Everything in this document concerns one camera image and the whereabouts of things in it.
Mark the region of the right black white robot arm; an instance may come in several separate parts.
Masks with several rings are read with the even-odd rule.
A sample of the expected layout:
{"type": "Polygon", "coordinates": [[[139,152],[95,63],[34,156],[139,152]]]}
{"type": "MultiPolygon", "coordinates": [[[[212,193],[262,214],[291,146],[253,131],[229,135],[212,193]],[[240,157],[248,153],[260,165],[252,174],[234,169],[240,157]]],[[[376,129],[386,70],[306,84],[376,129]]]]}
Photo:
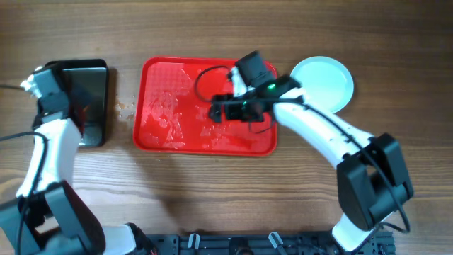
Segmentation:
{"type": "Polygon", "coordinates": [[[331,164],[343,211],[331,230],[339,250],[357,252],[394,212],[404,223],[400,231],[410,231],[403,204],[413,197],[414,189],[400,144],[391,135],[375,137],[307,101],[302,85],[289,75],[247,86],[242,94],[217,94],[209,102],[209,116],[216,123],[260,122],[270,114],[331,164]]]}

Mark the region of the light blue plate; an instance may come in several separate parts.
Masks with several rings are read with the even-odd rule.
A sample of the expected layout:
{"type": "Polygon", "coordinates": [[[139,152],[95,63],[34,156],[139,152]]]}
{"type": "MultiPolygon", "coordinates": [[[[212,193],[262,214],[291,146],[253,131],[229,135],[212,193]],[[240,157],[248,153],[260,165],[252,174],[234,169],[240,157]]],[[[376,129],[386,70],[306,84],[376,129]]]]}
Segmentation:
{"type": "Polygon", "coordinates": [[[344,109],[354,94],[352,74],[344,64],[331,57],[306,58],[294,67],[290,76],[302,84],[309,100],[332,113],[344,109]]]}

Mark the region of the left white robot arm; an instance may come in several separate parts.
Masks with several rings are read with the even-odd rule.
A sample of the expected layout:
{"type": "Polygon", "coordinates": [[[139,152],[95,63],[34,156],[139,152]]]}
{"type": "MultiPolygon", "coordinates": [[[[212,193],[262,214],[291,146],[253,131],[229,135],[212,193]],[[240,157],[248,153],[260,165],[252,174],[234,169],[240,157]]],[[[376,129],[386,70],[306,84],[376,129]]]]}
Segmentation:
{"type": "Polygon", "coordinates": [[[82,138],[82,103],[66,84],[24,81],[37,99],[33,154],[16,198],[1,205],[1,228],[16,254],[155,254],[134,224],[102,227],[71,186],[82,138]]]}

